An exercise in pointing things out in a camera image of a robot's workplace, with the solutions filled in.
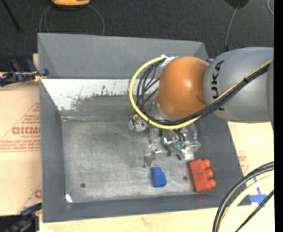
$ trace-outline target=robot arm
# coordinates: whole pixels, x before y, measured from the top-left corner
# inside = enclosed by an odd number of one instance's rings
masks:
[[[153,59],[143,68],[166,58]],[[211,63],[196,57],[178,57],[164,66],[159,80],[148,110],[142,102],[145,92],[138,92],[140,102],[135,103],[130,91],[138,115],[153,126],[179,129],[208,112],[228,121],[273,124],[273,48],[232,50]]]

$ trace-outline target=yellow cable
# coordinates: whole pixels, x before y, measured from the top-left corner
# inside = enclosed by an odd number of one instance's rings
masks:
[[[159,123],[154,122],[153,120],[151,120],[149,117],[147,117],[144,113],[142,113],[142,111],[138,108],[138,106],[136,105],[134,98],[133,98],[133,86],[135,83],[135,80],[137,78],[137,76],[145,69],[147,68],[149,65],[158,62],[162,59],[166,58],[166,56],[164,57],[159,57],[159,58],[155,58],[152,59],[150,61],[148,61],[147,63],[143,64],[133,75],[130,85],[129,85],[129,99],[131,101],[131,104],[134,108],[134,110],[136,111],[136,113],[143,118],[144,120],[146,120],[148,123],[150,123],[153,126],[156,126],[158,128],[161,129],[166,129],[166,130],[174,130],[174,129],[179,129],[185,126],[188,126],[190,124],[192,124],[193,122],[197,121],[199,118],[201,118],[201,116],[198,116],[194,119],[188,120],[184,123],[178,124],[178,125],[162,125]],[[264,68],[266,65],[270,64],[272,62],[273,58],[268,60],[267,62],[265,62],[264,64],[260,65],[258,68],[256,68],[254,71],[252,71],[250,74],[248,74],[247,76],[245,76],[245,78],[248,78],[251,74],[259,71],[260,69]],[[228,93],[231,89],[233,89],[236,85],[238,85],[239,83],[241,83],[243,81],[243,79],[241,79],[239,82],[237,82],[234,86],[232,86],[231,88],[229,88],[227,91],[225,91],[223,94],[221,94],[217,99],[215,99],[214,101],[212,101],[208,106],[210,106],[213,102],[217,101],[218,99],[220,99],[221,97],[223,97],[226,93]]]
[[[226,218],[228,217],[228,215],[230,214],[231,210],[233,210],[253,189],[257,188],[258,186],[260,186],[262,183],[270,180],[271,178],[274,177],[274,174],[270,174],[267,175],[255,182],[253,182],[251,185],[249,185],[244,191],[242,191],[235,199],[234,201],[228,206],[228,208],[226,209],[226,211],[224,212],[222,219],[220,221],[220,223],[218,224],[218,232],[223,231],[222,227],[223,224],[226,220]]]

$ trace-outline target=blue clamp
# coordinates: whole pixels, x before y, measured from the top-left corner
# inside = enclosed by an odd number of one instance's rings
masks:
[[[0,76],[0,86],[36,80],[49,74],[47,69],[37,70],[31,59],[27,58],[25,62],[26,68],[22,68],[16,59],[12,59],[8,66],[9,71]]]
[[[160,167],[154,167],[151,169],[152,185],[155,188],[160,188],[166,185],[166,178],[164,172]]]

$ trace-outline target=cardboard sheet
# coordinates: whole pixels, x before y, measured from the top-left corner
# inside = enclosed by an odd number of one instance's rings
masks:
[[[42,201],[40,133],[39,82],[0,87],[0,216]]]

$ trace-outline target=clamp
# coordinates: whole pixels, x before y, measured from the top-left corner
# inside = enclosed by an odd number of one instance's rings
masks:
[[[47,69],[37,70],[33,61],[29,58],[26,59],[25,64],[26,68],[22,68],[18,65],[16,59],[12,59],[8,67],[9,71],[0,75],[0,86],[31,80],[37,81],[49,74]]]

